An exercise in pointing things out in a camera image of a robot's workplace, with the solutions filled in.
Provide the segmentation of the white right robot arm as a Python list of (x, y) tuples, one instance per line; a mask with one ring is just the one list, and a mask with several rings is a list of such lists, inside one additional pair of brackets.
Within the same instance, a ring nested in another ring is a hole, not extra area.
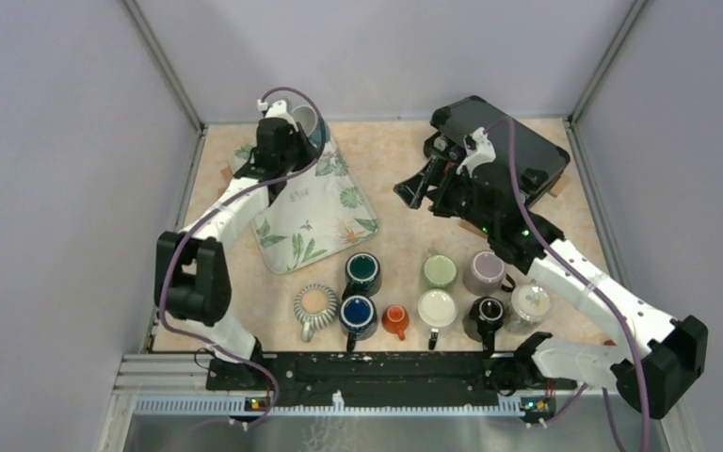
[(394, 193), (411, 209), (429, 199), (434, 216), (472, 223), (498, 257), (556, 292), (617, 344), (540, 339), (514, 363), (521, 385), (538, 388), (549, 378), (585, 382), (617, 391), (660, 420), (701, 377), (708, 327), (693, 315), (676, 318), (651, 306), (593, 265), (558, 227), (526, 208), (507, 166), (489, 163), (468, 172), (432, 158)]

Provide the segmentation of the light green mug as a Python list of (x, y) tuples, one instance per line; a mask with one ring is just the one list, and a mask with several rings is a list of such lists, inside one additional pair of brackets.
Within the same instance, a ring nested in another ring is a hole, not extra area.
[(426, 287), (449, 291), (457, 281), (458, 267), (447, 255), (429, 249), (421, 266), (421, 276)]

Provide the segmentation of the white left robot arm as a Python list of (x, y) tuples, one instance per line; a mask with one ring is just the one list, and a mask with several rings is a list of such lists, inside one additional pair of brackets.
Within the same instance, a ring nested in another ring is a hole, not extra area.
[(253, 357), (257, 339), (231, 313), (232, 284), (227, 250), (239, 234), (271, 207), (288, 183), (314, 167), (328, 140), (318, 140), (294, 119), (259, 120), (248, 160), (233, 171), (227, 189), (180, 231), (156, 240), (153, 300), (167, 331), (201, 342), (229, 362), (229, 378), (242, 389), (258, 386), (264, 364)]

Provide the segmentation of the lilac purple mug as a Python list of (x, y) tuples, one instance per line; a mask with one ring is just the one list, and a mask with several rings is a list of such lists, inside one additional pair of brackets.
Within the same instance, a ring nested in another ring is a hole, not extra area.
[(473, 295), (490, 296), (498, 291), (511, 293), (517, 284), (507, 274), (506, 263), (492, 250), (473, 255), (462, 275), (464, 287)]

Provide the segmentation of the light blue mug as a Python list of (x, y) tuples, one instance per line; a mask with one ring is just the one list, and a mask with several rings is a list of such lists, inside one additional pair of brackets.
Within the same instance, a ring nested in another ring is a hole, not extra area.
[(298, 122), (309, 141), (315, 148), (320, 144), (330, 143), (330, 129), (324, 120), (319, 120), (316, 111), (308, 104), (299, 105), (292, 109), (291, 114)]

